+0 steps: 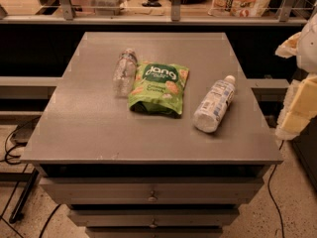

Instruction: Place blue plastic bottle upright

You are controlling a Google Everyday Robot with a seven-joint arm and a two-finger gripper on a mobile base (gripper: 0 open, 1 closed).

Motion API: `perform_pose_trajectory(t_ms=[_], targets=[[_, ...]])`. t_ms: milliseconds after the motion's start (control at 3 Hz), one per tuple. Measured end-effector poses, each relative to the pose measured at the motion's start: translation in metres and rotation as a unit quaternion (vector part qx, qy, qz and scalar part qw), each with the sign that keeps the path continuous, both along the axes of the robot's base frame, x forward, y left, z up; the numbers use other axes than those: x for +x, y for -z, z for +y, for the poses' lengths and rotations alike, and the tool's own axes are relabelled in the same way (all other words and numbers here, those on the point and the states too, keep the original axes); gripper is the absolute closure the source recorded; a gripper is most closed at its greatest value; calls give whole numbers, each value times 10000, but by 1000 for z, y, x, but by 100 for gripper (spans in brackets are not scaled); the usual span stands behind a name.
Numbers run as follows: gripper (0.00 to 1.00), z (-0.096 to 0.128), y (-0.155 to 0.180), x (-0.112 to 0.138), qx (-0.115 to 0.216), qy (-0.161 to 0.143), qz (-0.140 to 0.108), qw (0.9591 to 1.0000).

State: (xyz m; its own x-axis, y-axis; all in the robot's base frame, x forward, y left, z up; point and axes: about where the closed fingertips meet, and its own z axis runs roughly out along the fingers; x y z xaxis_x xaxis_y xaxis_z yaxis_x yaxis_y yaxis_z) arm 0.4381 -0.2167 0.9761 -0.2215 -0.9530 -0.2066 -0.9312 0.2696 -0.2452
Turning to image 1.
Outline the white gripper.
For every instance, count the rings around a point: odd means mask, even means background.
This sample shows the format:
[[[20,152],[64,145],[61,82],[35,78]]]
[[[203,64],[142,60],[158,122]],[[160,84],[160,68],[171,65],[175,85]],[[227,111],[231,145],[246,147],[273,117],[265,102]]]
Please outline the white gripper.
[[[281,58],[296,54],[297,66],[308,73],[317,72],[317,14],[300,32],[292,35],[275,51]],[[277,118],[275,135],[281,140],[297,137],[317,116],[317,74],[309,74],[302,81],[292,80]]]

